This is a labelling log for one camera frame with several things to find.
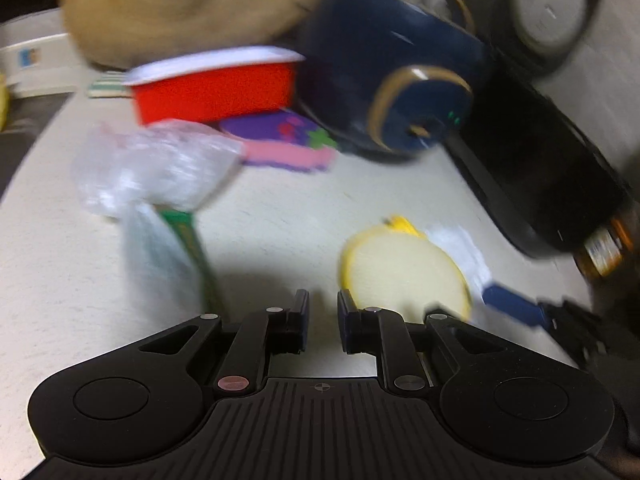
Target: label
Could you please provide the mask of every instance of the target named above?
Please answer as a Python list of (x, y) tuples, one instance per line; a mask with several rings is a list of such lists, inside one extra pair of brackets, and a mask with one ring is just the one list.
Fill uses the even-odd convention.
[(39, 48), (23, 48), (18, 52), (18, 65), (20, 68), (27, 68), (37, 65), (40, 62)]
[(622, 260), (622, 252), (611, 236), (611, 233), (602, 228), (596, 232), (586, 243), (585, 248), (599, 275), (606, 276)]

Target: red plastic container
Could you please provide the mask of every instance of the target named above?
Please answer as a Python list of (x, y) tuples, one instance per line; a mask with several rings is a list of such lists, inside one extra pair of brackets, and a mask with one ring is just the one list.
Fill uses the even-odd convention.
[(139, 66), (124, 84), (132, 89), (142, 124), (208, 123), (289, 106), (295, 67), (303, 59), (272, 46), (213, 50)]

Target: clear plastic bag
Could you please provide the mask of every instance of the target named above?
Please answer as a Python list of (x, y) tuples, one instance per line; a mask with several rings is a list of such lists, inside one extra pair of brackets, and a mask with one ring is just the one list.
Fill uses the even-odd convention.
[(194, 211), (220, 184), (242, 144), (204, 124), (167, 120), (117, 134), (100, 124), (74, 161), (82, 205), (120, 218), (135, 202)]
[(82, 205), (121, 220), (130, 298), (158, 330), (202, 313), (203, 297), (200, 269), (153, 205), (194, 211), (241, 153), (213, 128), (168, 120), (131, 134), (100, 124), (74, 161)]

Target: brown plush toy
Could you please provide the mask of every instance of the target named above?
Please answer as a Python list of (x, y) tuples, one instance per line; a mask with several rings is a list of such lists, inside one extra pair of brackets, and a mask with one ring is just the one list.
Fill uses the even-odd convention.
[(84, 55), (116, 68), (191, 52), (268, 44), (317, 0), (61, 0)]

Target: navy blue mug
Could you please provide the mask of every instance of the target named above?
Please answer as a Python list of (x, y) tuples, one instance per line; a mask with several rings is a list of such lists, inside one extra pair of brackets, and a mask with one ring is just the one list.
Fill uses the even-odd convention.
[(462, 0), (444, 1), (450, 20), (407, 0), (321, 0), (300, 35), (300, 105), (366, 150), (418, 152), (459, 129), (492, 55)]

